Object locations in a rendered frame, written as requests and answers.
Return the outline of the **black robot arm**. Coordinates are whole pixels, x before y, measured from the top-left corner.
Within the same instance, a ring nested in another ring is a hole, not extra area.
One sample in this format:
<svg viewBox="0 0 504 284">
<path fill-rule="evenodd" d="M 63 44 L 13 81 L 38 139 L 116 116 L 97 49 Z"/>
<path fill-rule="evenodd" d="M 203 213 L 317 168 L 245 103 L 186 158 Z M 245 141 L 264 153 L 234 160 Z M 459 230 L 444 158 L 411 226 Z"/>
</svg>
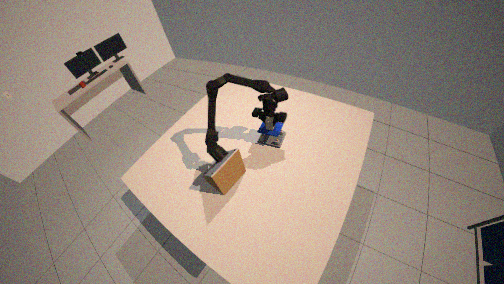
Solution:
<svg viewBox="0 0 504 284">
<path fill-rule="evenodd" d="M 266 80 L 252 80 L 245 77 L 235 76 L 229 73 L 225 73 L 215 80 L 210 80 L 206 84 L 207 94 L 208 94 L 208 129 L 205 138 L 205 144 L 207 145 L 207 153 L 209 153 L 216 164 L 221 162 L 224 157 L 228 154 L 223 147 L 217 146 L 218 141 L 218 131 L 215 131 L 216 127 L 216 98 L 218 94 L 218 89 L 221 88 L 226 83 L 234 83 L 244 87 L 251 87 L 254 90 L 265 93 L 258 96 L 258 100 L 263 103 L 264 107 L 273 107 L 274 110 L 278 108 L 278 103 L 288 100 L 289 96 L 285 88 L 275 90 L 272 88 L 268 81 Z M 268 94 L 270 93 L 270 94 Z M 275 100 L 275 101 L 274 101 Z M 277 101 L 277 102 L 276 102 Z"/>
</svg>

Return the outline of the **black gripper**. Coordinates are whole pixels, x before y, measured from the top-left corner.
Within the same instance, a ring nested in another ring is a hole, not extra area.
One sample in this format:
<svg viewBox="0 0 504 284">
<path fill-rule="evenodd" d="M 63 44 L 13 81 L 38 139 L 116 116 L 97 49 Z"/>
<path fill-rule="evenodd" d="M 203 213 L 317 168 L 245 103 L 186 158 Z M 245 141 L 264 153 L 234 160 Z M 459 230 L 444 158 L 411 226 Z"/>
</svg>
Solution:
<svg viewBox="0 0 504 284">
<path fill-rule="evenodd" d="M 274 103 L 275 106 L 275 103 Z M 265 123 L 265 120 L 268 117 L 274 117 L 273 119 L 273 126 L 275 126 L 276 122 L 282 122 L 284 123 L 286 121 L 286 116 L 287 114 L 283 111 L 276 112 L 273 107 L 255 107 L 254 110 L 252 111 L 252 117 L 258 117 L 260 120 L 262 120 Z M 264 111 L 261 111 L 264 110 Z"/>
</svg>

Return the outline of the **blue plate with square handle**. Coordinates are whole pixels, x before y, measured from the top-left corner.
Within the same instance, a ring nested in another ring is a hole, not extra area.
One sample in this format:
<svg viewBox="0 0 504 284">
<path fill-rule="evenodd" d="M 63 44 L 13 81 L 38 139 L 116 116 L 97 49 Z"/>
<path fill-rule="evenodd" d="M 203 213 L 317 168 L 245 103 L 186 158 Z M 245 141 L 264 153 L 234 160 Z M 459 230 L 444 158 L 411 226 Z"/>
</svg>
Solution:
<svg viewBox="0 0 504 284">
<path fill-rule="evenodd" d="M 275 126 L 273 126 L 273 119 L 274 117 L 268 117 L 265 120 L 265 123 L 262 122 L 260 128 L 258 129 L 257 133 L 262 133 L 266 135 L 271 135 L 278 137 L 284 123 L 281 122 L 276 122 Z M 282 125 L 281 125 L 282 124 Z M 277 134 L 277 135 L 276 135 Z"/>
</svg>

